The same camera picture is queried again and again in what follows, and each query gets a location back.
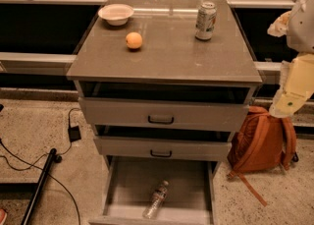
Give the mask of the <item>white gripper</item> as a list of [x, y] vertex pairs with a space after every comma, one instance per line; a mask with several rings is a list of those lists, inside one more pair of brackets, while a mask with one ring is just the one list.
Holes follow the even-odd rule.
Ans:
[[277, 17], [275, 21], [268, 27], [267, 33], [275, 37], [286, 35], [288, 32], [289, 16], [290, 11], [287, 11]]

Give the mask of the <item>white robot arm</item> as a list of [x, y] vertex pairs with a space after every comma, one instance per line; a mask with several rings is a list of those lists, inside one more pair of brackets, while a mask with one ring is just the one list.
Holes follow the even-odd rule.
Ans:
[[314, 93], [314, 0], [297, 0], [293, 8], [270, 24], [267, 33], [287, 37], [289, 48], [297, 52], [290, 62], [282, 62], [280, 88], [269, 112], [277, 118], [292, 116]]

